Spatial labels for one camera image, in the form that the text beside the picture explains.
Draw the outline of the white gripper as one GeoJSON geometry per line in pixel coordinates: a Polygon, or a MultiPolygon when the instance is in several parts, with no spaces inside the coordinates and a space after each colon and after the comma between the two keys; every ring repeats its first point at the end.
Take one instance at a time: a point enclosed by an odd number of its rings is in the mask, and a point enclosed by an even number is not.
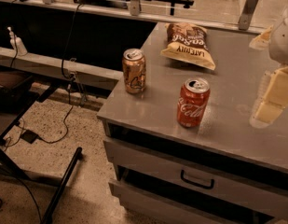
{"type": "Polygon", "coordinates": [[[270,58],[286,65],[262,76],[249,120],[255,128],[271,125],[288,106],[288,6],[273,26],[252,39],[249,47],[264,50],[268,43],[270,58]]]}

